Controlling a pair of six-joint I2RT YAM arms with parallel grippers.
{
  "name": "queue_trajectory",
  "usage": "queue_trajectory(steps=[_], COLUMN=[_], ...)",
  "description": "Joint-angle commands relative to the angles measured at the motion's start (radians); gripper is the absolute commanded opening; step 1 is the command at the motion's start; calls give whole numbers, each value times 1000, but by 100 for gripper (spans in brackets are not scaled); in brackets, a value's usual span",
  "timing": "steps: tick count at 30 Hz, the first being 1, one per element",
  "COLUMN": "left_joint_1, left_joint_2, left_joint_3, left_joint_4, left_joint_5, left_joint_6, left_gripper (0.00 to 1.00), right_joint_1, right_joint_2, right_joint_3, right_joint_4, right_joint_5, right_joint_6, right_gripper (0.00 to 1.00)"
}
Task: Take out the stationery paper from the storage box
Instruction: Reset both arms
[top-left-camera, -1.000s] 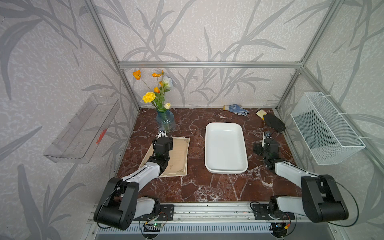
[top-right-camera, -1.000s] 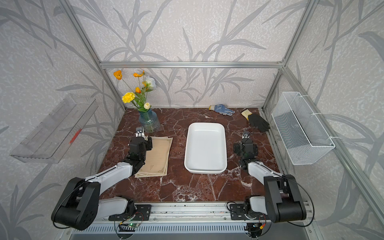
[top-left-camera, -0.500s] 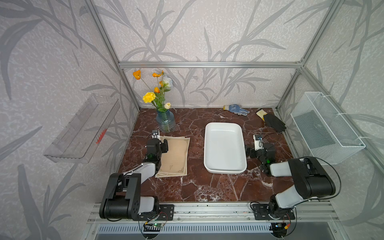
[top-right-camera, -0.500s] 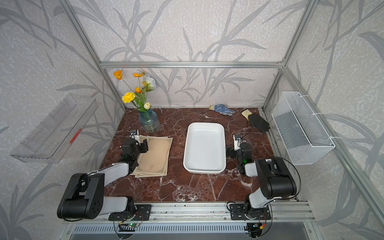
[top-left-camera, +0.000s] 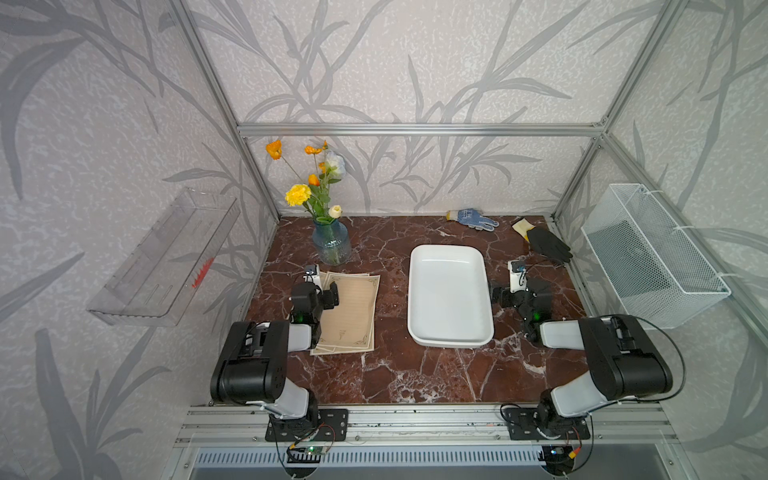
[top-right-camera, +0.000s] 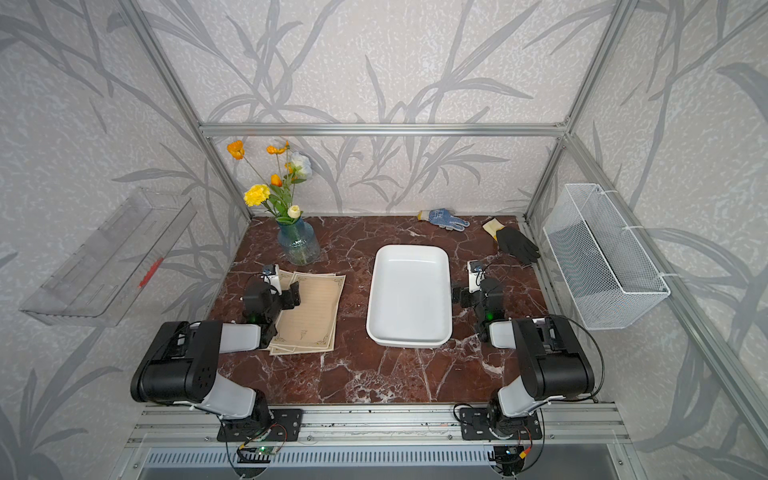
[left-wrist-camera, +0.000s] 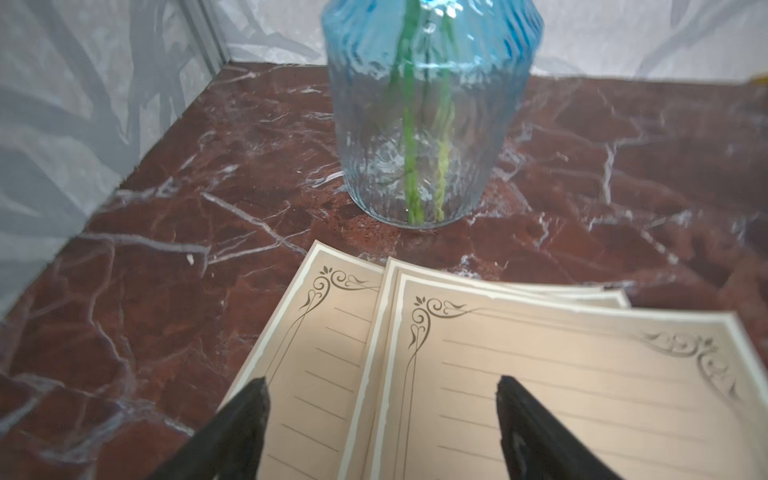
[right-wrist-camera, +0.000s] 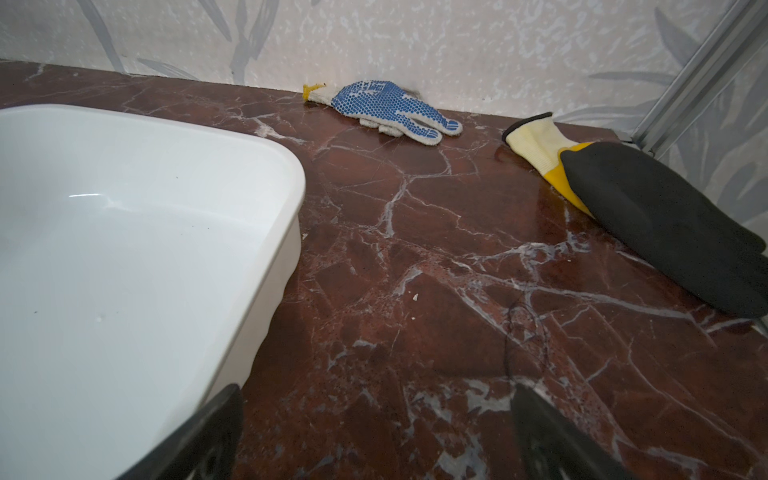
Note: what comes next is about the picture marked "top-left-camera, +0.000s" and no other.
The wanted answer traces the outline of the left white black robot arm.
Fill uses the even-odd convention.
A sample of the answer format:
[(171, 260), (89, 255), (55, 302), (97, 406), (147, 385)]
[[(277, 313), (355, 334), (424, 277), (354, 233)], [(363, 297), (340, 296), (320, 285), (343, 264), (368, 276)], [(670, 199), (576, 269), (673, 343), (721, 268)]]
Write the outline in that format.
[(314, 429), (317, 400), (310, 390), (288, 379), (288, 355), (314, 349), (321, 337), (321, 317), (340, 303), (338, 287), (323, 289), (312, 281), (293, 286), (287, 320), (231, 325), (210, 381), (211, 401), (256, 405), (282, 425)]

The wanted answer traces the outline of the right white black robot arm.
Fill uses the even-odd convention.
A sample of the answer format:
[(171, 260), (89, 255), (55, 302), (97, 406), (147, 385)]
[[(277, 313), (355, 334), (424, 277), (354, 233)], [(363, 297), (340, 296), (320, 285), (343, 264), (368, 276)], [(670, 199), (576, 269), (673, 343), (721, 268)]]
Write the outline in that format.
[(542, 392), (536, 408), (521, 408), (521, 417), (507, 417), (507, 422), (532, 427), (546, 438), (559, 438), (576, 431), (578, 424), (596, 410), (625, 399), (643, 402), (672, 390), (672, 370), (643, 328), (645, 320), (627, 314), (554, 320), (548, 310), (548, 287), (546, 282), (538, 290), (492, 285), (489, 293), (493, 304), (518, 312), (530, 343), (581, 351), (588, 370)]

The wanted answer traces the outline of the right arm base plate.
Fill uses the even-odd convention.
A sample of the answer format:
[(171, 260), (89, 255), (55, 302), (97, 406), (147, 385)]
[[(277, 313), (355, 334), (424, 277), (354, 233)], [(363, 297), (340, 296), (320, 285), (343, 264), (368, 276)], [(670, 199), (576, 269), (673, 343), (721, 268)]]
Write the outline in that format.
[(511, 440), (579, 442), (592, 437), (586, 416), (566, 418), (550, 407), (528, 408), (506, 403), (499, 407), (499, 414)]

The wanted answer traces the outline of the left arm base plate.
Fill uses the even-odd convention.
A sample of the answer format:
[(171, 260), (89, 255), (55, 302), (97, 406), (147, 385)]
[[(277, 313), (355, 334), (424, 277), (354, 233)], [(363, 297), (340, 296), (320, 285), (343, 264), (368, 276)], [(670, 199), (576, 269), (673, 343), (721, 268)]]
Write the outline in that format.
[(345, 441), (349, 427), (349, 410), (343, 408), (310, 409), (298, 419), (269, 416), (267, 442)]

